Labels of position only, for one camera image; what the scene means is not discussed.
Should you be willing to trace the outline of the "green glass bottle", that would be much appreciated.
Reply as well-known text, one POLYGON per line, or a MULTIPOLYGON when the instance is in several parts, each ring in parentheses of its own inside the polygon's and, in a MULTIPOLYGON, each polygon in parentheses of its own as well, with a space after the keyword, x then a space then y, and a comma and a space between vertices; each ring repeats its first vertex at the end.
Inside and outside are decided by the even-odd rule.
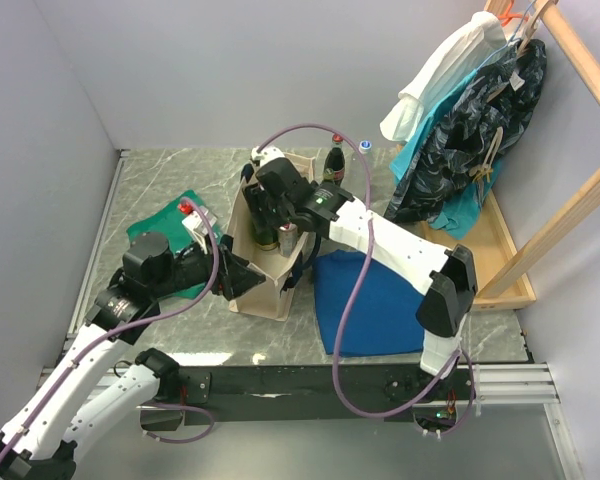
POLYGON ((252 236, 256 246, 262 251, 272 251, 278 247, 277 231, 266 223, 253 220, 252 236))

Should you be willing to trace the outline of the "red silver beverage can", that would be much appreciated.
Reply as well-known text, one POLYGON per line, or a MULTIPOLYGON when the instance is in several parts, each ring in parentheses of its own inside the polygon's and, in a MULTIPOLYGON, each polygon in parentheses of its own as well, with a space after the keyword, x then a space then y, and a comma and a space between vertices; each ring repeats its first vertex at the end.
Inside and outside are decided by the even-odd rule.
POLYGON ((298 228, 293 223, 287 223, 278 229, 279 252, 285 258, 290 258, 298 242, 298 228))

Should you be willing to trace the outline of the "beige canvas tote bag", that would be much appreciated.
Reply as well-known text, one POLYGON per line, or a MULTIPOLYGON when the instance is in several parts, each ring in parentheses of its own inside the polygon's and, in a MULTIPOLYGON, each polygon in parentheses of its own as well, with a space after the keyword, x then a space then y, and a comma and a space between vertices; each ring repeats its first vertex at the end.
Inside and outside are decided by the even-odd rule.
POLYGON ((227 233, 233 238, 232 252, 247 260, 252 269, 263 273, 266 281, 232 300, 230 310, 284 321, 289 315, 295 283, 302 272, 303 253, 310 235, 298 230, 298 242, 290 258, 280 254, 279 244, 272 251, 259 249, 252 236, 253 220, 243 196, 243 188, 255 182, 255 170, 249 161, 240 173, 240 183, 232 205, 227 233))

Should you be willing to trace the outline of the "dark cola glass bottle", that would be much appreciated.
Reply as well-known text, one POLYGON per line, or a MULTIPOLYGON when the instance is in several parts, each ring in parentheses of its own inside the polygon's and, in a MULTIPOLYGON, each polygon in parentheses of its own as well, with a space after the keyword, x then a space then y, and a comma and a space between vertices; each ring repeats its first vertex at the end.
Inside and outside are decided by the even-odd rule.
POLYGON ((343 138, 341 135, 332 136, 332 145, 329 150, 323 168, 323 181, 333 183, 337 186, 342 184, 345 176, 345 156, 342 150, 343 138))

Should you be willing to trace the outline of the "clear water bottle blue cap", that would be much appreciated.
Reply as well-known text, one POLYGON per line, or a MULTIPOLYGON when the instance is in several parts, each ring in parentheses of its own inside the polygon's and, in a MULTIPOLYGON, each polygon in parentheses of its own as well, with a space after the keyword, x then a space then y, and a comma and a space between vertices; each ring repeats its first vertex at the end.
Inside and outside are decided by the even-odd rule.
POLYGON ((372 151, 371 142, 368 140, 361 141, 358 146, 358 151, 363 155, 369 154, 372 151))

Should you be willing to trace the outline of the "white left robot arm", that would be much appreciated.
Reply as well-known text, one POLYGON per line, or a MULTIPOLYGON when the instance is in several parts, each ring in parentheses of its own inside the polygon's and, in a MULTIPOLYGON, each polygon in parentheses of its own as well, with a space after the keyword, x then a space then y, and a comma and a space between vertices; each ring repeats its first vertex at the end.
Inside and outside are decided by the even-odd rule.
POLYGON ((186 396, 180 366, 155 348, 138 354, 95 399, 89 396, 146 328, 165 319, 162 299, 200 285, 204 294, 234 300, 264 283, 264 274, 233 254, 231 246, 228 235, 208 235, 179 253, 158 232, 132 241, 71 348, 22 410, 0 428, 1 478, 69 479, 79 458, 118 415, 148 402, 165 409, 182 407, 186 396))

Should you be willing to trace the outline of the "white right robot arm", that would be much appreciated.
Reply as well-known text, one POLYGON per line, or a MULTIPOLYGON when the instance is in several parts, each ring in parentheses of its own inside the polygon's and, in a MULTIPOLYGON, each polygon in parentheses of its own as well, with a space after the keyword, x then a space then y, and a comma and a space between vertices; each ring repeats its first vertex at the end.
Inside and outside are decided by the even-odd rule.
POLYGON ((294 224, 304 232, 370 253, 423 296, 416 319, 424 328, 418 385, 430 398, 453 386, 451 356, 477 293, 473 254, 427 241, 368 209, 341 187, 303 177, 291 160, 276 154, 255 162, 255 182, 245 188, 247 204, 268 227, 294 224))

